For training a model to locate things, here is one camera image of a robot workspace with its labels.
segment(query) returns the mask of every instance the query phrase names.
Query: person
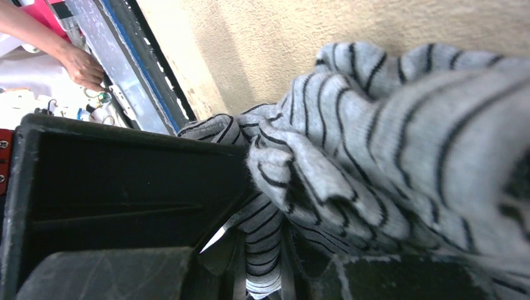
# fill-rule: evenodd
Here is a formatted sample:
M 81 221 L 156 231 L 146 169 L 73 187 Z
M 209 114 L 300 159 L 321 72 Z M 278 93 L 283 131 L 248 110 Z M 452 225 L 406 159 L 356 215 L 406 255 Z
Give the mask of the person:
M 0 0 L 0 33 L 18 38 L 56 58 L 76 84 L 93 91 L 104 91 L 101 87 L 103 68 L 90 54 L 5 0 Z

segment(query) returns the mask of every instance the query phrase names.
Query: beige fabric surface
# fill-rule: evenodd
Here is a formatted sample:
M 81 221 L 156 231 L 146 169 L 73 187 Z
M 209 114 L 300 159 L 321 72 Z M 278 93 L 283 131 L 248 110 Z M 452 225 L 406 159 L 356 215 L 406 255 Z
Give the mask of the beige fabric surface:
M 279 101 L 329 42 L 530 54 L 528 0 L 138 0 L 197 117 Z

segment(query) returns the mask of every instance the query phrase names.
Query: striped shirt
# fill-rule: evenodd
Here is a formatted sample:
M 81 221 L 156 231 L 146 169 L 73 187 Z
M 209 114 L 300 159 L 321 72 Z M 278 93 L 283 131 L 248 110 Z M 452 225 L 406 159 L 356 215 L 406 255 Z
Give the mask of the striped shirt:
M 530 60 L 428 44 L 392 57 L 335 43 L 276 104 L 179 136 L 248 146 L 247 290 L 281 288 L 288 222 L 327 255 L 461 256 L 530 297 Z

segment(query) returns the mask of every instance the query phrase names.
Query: striped cloth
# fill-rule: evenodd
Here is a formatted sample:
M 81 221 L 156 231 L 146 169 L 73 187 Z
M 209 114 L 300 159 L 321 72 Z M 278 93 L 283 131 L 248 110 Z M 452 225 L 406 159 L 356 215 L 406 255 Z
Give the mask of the striped cloth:
M 530 297 L 530 60 L 428 44 L 324 46 L 277 104 L 179 136 L 249 146 L 247 290 L 281 288 L 280 226 L 325 254 L 457 255 Z

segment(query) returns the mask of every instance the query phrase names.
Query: blue strip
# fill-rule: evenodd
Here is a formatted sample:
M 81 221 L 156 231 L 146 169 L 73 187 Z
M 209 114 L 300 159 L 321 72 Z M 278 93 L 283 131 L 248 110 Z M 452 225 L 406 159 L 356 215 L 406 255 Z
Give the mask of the blue strip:
M 173 119 L 173 116 L 169 112 L 168 106 L 164 102 L 164 99 L 162 98 L 162 95 L 160 94 L 160 91 L 158 91 L 158 89 L 156 88 L 156 86 L 155 86 L 155 84 L 153 82 L 153 79 L 150 77 L 149 73 L 147 72 L 147 69 L 145 68 L 144 63 L 142 62 L 142 60 L 138 56 L 138 53 L 136 52 L 136 49 L 133 47 L 133 44 L 131 43 L 131 40 L 129 39 L 129 36 L 127 35 L 127 32 L 123 28 L 123 25 L 116 18 L 116 15 L 115 15 L 114 11 L 110 7 L 109 0 L 101 0 L 101 2 L 105 5 L 105 8 L 107 9 L 109 14 L 111 15 L 112 20 L 114 21 L 114 23 L 116 24 L 116 27 L 119 30 L 119 33 L 123 37 L 123 39 L 124 39 L 125 43 L 127 44 L 127 46 L 129 47 L 129 50 L 131 51 L 131 54 L 132 54 L 134 60 L 136 60 L 136 62 L 138 63 L 138 66 L 140 67 L 140 70 L 142 71 L 142 73 L 146 77 L 147 83 L 150 85 L 152 91 L 155 93 L 155 96 L 158 98 L 157 100 L 160 103 L 160 105 L 162 106 L 162 109 L 164 110 L 164 112 L 166 113 L 166 116 L 169 119 L 169 122 L 171 123 L 171 125 L 173 125 L 173 128 L 175 129 L 175 131 L 178 132 L 179 131 L 179 126 L 177 125 L 177 122 L 175 122 L 175 119 Z

